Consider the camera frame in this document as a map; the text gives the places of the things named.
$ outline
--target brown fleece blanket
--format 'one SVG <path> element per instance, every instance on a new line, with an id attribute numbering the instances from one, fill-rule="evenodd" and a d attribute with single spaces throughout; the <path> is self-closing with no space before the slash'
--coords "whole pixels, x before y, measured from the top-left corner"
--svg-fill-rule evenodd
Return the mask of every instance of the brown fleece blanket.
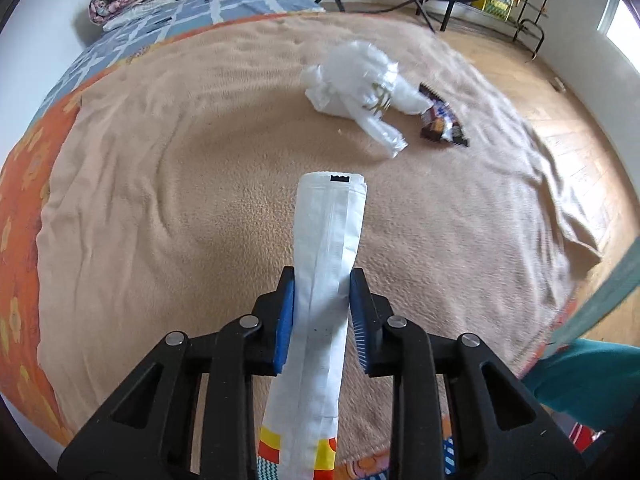
<path id="1" fill-rule="evenodd" d="M 370 40 L 460 115 L 470 147 L 419 137 L 389 160 L 353 121 L 313 110 L 300 72 Z M 38 235 L 38 359 L 77 430 L 162 336 L 218 330 L 292 264 L 299 177 L 361 173 L 356 265 L 429 332 L 476 332 L 519 371 L 596 242 L 551 154 L 513 105 L 425 27 L 289 16 L 204 32 L 92 85 L 50 180 Z M 256 422 L 268 380 L 257 380 Z M 390 382 L 348 343 L 338 462 L 388 446 Z"/>

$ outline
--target blue plaid bedding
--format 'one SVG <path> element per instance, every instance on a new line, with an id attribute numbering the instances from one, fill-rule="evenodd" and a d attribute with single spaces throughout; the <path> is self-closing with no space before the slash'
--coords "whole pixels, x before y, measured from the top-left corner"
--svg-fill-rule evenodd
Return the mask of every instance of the blue plaid bedding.
<path id="1" fill-rule="evenodd" d="M 33 121 L 49 106 L 101 70 L 126 59 L 142 48 L 194 28 L 260 14 L 300 10 L 322 11 L 311 0 L 179 0 L 150 11 L 107 32 L 87 48 L 51 89 Z"/>

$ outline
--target wooden floor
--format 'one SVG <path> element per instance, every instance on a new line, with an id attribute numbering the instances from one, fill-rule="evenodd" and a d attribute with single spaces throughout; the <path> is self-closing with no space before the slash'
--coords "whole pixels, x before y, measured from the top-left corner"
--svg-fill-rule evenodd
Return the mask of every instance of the wooden floor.
<path id="1" fill-rule="evenodd" d="M 416 20 L 409 13 L 393 16 Z M 582 200 L 603 254 L 602 263 L 578 288 L 576 299 L 578 306 L 582 305 L 640 235 L 638 196 L 618 156 L 580 100 L 569 90 L 558 93 L 549 83 L 554 73 L 539 60 L 530 62 L 526 50 L 455 22 L 439 36 L 461 52 L 533 124 Z M 640 288 L 587 337 L 640 346 Z"/>

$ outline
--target window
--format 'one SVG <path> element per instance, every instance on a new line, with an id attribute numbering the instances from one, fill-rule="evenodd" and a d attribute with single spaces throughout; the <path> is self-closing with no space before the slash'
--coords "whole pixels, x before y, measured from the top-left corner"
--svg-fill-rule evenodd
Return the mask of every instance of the window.
<path id="1" fill-rule="evenodd" d="M 640 27 L 621 0 L 609 0 L 600 30 L 640 72 Z"/>

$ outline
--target teal pants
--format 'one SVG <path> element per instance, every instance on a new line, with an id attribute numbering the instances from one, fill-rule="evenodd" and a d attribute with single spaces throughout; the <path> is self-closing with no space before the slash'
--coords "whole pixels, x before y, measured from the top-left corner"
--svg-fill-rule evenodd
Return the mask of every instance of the teal pants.
<path id="1" fill-rule="evenodd" d="M 538 402 L 592 430 L 615 430 L 640 397 L 640 348 L 577 339 L 523 378 Z"/>

